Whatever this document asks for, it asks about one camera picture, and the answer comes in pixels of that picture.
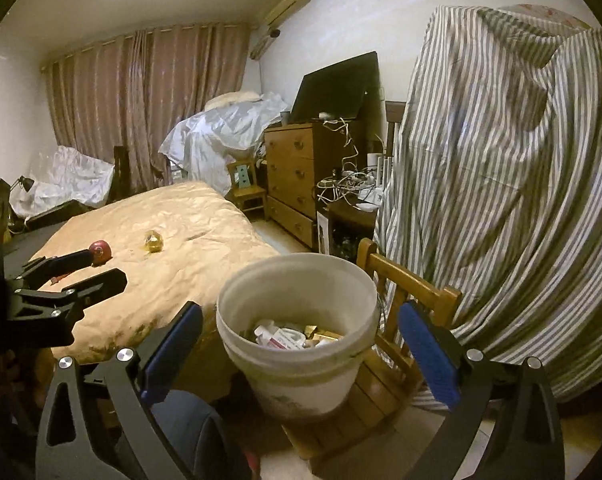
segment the wooden headboard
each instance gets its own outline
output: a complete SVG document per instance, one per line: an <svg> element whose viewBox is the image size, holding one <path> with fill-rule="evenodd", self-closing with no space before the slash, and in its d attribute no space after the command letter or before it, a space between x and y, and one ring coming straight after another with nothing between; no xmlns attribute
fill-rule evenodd
<svg viewBox="0 0 602 480"><path fill-rule="evenodd" d="M397 124L400 126L403 120L406 103L404 101L386 101L385 118L387 119L387 141L385 143L385 155L392 156L394 150L394 132Z"/></svg>

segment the plastic cover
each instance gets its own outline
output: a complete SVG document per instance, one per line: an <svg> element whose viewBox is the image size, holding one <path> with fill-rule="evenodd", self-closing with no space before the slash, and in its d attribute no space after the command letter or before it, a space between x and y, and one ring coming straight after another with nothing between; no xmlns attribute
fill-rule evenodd
<svg viewBox="0 0 602 480"><path fill-rule="evenodd" d="M226 165L250 155L263 131L280 120L289 106L280 95L263 94L262 100L243 102L200 112L181 121L168 134L159 153L225 196L232 183Z"/></svg>
<svg viewBox="0 0 602 480"><path fill-rule="evenodd" d="M59 146L52 155L39 153L30 170L34 186L29 192L23 186L15 187L10 205L26 219L69 200L101 207L108 201L113 176L112 164Z"/></svg>

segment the metal screw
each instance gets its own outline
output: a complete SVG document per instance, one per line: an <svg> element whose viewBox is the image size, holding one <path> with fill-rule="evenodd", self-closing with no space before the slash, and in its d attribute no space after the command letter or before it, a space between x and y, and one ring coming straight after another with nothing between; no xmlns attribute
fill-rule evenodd
<svg viewBox="0 0 602 480"><path fill-rule="evenodd" d="M527 365L533 370L538 370L541 367L542 363L538 357L529 357L527 358Z"/></svg>
<svg viewBox="0 0 602 480"><path fill-rule="evenodd" d="M116 358L119 361L129 361L134 356L134 350L131 348L121 348L116 354Z"/></svg>
<svg viewBox="0 0 602 480"><path fill-rule="evenodd" d="M72 362L73 362L73 359L69 356L61 357L59 359L59 368L63 368L65 370L66 368L69 368L70 366L72 366Z"/></svg>
<svg viewBox="0 0 602 480"><path fill-rule="evenodd" d="M483 352L477 350L476 348L470 348L465 355L470 361L474 361L475 363L478 363L483 359Z"/></svg>

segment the white bucket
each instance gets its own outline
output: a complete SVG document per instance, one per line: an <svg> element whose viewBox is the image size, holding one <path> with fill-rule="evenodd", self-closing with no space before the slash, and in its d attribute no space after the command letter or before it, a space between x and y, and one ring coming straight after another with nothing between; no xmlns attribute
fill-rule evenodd
<svg viewBox="0 0 602 480"><path fill-rule="evenodd" d="M326 254L274 256L240 270L222 288L216 325L230 359L263 410L281 420L321 418L338 408L374 343L380 311L373 280ZM239 336L259 319L318 325L343 338L318 348L277 350Z"/></svg>

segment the bed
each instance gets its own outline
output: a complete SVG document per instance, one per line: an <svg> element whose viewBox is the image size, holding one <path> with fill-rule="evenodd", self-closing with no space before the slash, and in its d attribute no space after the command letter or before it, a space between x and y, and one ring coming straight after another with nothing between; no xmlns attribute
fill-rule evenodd
<svg viewBox="0 0 602 480"><path fill-rule="evenodd" d="M164 238L160 253L143 247L149 229ZM202 182L185 182L71 218L34 258L85 249L99 239L112 248L108 263L78 270L41 290L58 291L115 267L127 275L127 288L86 309L74 327L74 343L53 348L53 356L70 355L82 364L109 359L117 348L136 346L153 328L168 324L191 300L203 308L204 332L174 387L208 402L225 396L236 370L216 331L217 295L233 273L277 251L232 203Z"/></svg>

